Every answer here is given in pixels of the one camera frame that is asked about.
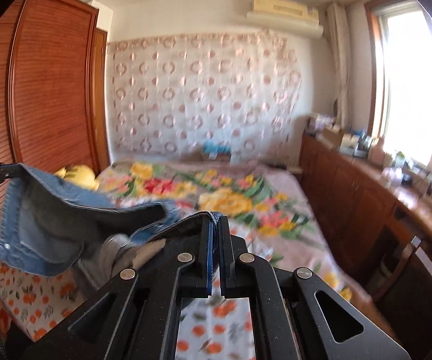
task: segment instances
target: denim jacket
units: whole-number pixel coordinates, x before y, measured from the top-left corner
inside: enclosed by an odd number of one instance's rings
[[[118,209],[103,194],[20,165],[1,211],[0,259],[25,272],[58,275],[111,234],[142,243],[179,220],[169,200]]]

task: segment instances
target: wooden countertop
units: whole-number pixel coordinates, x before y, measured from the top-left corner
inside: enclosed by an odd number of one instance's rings
[[[344,161],[355,167],[359,173],[369,177],[387,190],[396,200],[398,206],[416,221],[432,241],[432,207],[419,198],[419,194],[410,187],[392,187],[382,177],[381,170],[371,166],[367,161],[337,152]]]

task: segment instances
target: stuffed animal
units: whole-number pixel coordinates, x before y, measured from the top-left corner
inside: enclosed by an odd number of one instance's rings
[[[99,187],[94,172],[86,165],[74,165],[68,169],[61,168],[55,175],[87,190],[96,191]]]

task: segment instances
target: floral bedspread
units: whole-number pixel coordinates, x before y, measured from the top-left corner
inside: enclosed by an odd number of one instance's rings
[[[121,207],[169,198],[184,215],[220,211],[229,218],[231,234],[244,238],[250,252],[291,271],[307,266],[351,299],[345,276],[330,254],[304,193],[287,172],[257,164],[118,163],[104,170],[98,181],[99,191]],[[224,299],[218,275],[213,282],[212,296],[195,299],[182,310],[176,358],[252,359],[248,300]],[[83,301],[71,269],[42,278],[0,261],[3,334],[13,320],[36,341]]]

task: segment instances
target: yellow flower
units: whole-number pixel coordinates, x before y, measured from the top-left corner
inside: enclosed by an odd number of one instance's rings
[[[281,231],[291,231],[294,228],[294,223],[291,221],[286,221],[279,225],[278,229]]]
[[[206,176],[211,177],[211,178],[216,177],[217,171],[215,169],[210,169],[206,172]]]
[[[339,284],[339,280],[334,272],[328,272],[324,275],[322,278],[326,282],[326,284],[331,287],[333,290],[337,287]]]
[[[348,302],[351,300],[351,298],[353,297],[353,293],[351,291],[351,288],[349,287],[344,287],[342,289],[342,291],[339,293],[339,295],[341,295],[344,299],[346,299]]]
[[[201,184],[209,184],[211,182],[211,179],[209,177],[203,177],[201,180]]]
[[[171,195],[175,198],[185,198],[191,193],[196,193],[197,189],[198,188],[189,181],[186,183],[178,183]]]
[[[219,211],[227,216],[236,216],[248,212],[253,203],[241,193],[230,188],[221,188],[213,193],[203,193],[199,197],[199,208],[206,211]]]
[[[266,203],[258,203],[254,206],[254,209],[259,212],[269,211],[270,207]]]
[[[274,236],[276,236],[276,235],[279,234],[279,231],[277,230],[277,228],[272,227],[272,226],[263,226],[263,227],[260,227],[258,229],[258,232],[261,233],[261,234],[263,234],[263,235],[265,235],[265,236],[267,236],[267,237],[274,237]]]
[[[142,180],[148,180],[153,176],[153,166],[150,163],[135,162],[131,165],[131,173]]]
[[[232,178],[229,178],[229,177],[222,177],[221,178],[221,184],[222,185],[228,186],[228,185],[231,185],[232,182],[233,182]]]
[[[278,192],[277,194],[275,194],[274,198],[277,200],[287,200],[287,195],[286,193]]]

